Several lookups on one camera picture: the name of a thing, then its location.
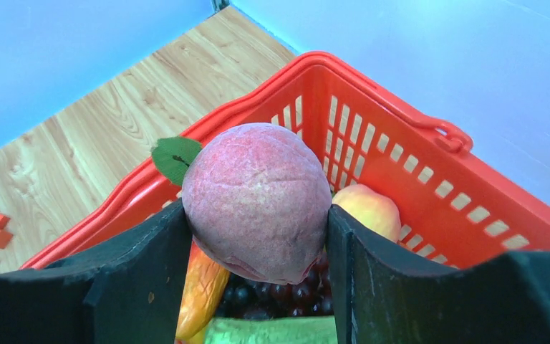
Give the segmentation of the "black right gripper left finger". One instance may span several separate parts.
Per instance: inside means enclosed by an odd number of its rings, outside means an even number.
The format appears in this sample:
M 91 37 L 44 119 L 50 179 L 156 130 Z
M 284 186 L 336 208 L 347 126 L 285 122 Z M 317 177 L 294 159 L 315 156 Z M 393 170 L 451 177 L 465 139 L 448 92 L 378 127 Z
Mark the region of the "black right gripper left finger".
M 0 343 L 173 343 L 191 243 L 176 201 L 43 269 L 0 274 Z

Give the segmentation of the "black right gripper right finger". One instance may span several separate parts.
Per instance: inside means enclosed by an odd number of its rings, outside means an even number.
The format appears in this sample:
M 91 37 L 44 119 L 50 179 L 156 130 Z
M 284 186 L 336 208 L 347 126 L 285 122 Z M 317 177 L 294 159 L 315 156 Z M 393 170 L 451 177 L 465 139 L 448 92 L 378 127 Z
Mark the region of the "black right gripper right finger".
M 340 343 L 550 343 L 550 252 L 453 269 L 333 206 L 327 256 Z

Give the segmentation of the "pink peach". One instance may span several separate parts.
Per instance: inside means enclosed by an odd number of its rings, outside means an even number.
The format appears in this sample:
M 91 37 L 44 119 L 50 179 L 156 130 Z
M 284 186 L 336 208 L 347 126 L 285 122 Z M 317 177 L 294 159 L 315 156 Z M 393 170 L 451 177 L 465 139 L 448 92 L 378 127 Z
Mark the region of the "pink peach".
M 195 243 L 231 272 L 298 284 L 324 248 L 332 194 L 315 153 L 289 129 L 237 125 L 207 145 L 181 136 L 151 150 L 181 187 Z

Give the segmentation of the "dark purple grapes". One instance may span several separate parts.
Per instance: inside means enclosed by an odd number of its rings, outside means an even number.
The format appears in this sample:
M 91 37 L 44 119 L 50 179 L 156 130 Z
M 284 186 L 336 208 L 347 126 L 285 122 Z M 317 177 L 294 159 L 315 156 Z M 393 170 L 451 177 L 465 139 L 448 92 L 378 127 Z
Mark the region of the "dark purple grapes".
M 297 285 L 277 285 L 232 274 L 215 312 L 216 317 L 272 320 L 282 317 L 329 316 L 334 313 L 325 253 Z

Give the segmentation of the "small pale peach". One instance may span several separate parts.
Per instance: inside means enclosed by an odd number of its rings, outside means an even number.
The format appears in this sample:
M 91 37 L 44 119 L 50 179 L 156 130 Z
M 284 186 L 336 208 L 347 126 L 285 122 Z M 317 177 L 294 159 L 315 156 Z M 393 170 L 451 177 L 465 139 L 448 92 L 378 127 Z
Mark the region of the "small pale peach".
M 337 192 L 332 203 L 343 208 L 371 231 L 397 242 L 401 234 L 398 207 L 392 199 L 362 184 L 352 184 Z

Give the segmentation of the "white green napa cabbage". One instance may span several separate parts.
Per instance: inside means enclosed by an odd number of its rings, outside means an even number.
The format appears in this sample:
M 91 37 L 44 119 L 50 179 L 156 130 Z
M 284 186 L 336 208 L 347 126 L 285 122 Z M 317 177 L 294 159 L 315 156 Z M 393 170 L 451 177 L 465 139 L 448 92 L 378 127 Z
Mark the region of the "white green napa cabbage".
M 332 316 L 286 317 L 275 320 L 213 319 L 206 331 L 209 344 L 337 344 Z

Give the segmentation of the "red plastic shopping basket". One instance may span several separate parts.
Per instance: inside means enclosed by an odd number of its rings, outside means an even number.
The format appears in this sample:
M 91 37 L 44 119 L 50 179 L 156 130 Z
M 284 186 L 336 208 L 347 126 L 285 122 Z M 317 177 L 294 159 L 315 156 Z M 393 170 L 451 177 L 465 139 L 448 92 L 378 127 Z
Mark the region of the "red plastic shopping basket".
M 453 124 L 423 115 L 326 52 L 293 59 L 253 92 L 183 132 L 201 143 L 238 124 L 297 133 L 337 191 L 360 183 L 400 211 L 401 242 L 452 267 L 507 249 L 550 251 L 550 207 L 471 153 Z

